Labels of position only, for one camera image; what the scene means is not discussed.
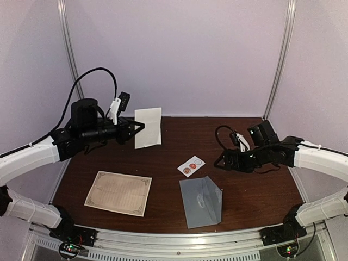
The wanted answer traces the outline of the beige letter paper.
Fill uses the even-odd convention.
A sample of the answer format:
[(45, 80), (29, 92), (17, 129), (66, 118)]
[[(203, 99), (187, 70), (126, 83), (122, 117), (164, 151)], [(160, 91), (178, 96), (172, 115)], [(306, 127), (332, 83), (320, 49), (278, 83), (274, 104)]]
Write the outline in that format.
[(162, 108), (147, 108), (134, 111), (135, 121), (145, 124), (145, 128), (135, 135), (134, 148), (141, 149), (161, 145)]
[(113, 213), (143, 217), (151, 183), (151, 177), (99, 171), (84, 205)]

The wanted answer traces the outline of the grey envelope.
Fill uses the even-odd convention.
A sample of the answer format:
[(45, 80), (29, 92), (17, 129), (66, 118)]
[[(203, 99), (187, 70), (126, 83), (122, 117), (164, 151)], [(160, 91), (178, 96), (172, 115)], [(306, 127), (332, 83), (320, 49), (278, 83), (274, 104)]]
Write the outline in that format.
[(209, 176), (179, 181), (189, 229), (222, 221), (222, 190)]

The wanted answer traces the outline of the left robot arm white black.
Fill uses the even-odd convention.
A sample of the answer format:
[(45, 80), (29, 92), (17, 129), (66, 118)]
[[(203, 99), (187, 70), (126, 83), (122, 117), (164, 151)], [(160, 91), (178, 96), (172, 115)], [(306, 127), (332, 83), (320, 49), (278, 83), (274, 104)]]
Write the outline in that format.
[(120, 116), (129, 99), (115, 98), (106, 116), (93, 98), (81, 99), (71, 105), (71, 118), (65, 127), (51, 131), (42, 141), (26, 145), (1, 157), (1, 216), (13, 216), (49, 228), (56, 228), (66, 241), (78, 237), (78, 229), (64, 220), (62, 210), (21, 196), (7, 183), (39, 167), (63, 162), (81, 151), (90, 152), (91, 144), (106, 145), (116, 140), (120, 145), (145, 128), (145, 124)]

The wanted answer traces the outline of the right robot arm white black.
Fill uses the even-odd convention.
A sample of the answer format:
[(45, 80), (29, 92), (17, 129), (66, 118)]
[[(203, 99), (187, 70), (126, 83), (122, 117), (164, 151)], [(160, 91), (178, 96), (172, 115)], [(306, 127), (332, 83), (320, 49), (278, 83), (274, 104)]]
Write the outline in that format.
[[(303, 138), (278, 138), (271, 123), (264, 120), (248, 128), (254, 149), (238, 132), (232, 130), (230, 138), (237, 149), (224, 147), (214, 167), (226, 171), (251, 173), (265, 164), (284, 165), (321, 172), (347, 181), (347, 153), (313, 144)], [(311, 223), (347, 215), (347, 188), (314, 202), (291, 208), (279, 227), (279, 236), (290, 240)]]

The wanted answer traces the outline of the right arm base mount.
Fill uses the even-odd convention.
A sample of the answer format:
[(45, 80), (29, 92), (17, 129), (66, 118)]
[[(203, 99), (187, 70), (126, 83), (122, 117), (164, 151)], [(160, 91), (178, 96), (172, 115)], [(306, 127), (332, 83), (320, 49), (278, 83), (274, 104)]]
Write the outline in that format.
[(306, 229), (294, 223), (265, 227), (260, 230), (260, 237), (264, 246), (292, 241), (305, 235), (307, 235)]

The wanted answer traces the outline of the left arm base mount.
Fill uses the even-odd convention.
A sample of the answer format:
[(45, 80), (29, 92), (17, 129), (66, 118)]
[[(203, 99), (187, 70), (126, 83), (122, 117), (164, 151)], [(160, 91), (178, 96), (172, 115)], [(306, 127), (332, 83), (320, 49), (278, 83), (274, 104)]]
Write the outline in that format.
[(62, 243), (73, 243), (77, 246), (93, 247), (96, 240), (97, 231), (91, 228), (73, 226), (69, 232), (64, 232), (60, 228), (48, 228), (49, 235), (60, 240)]

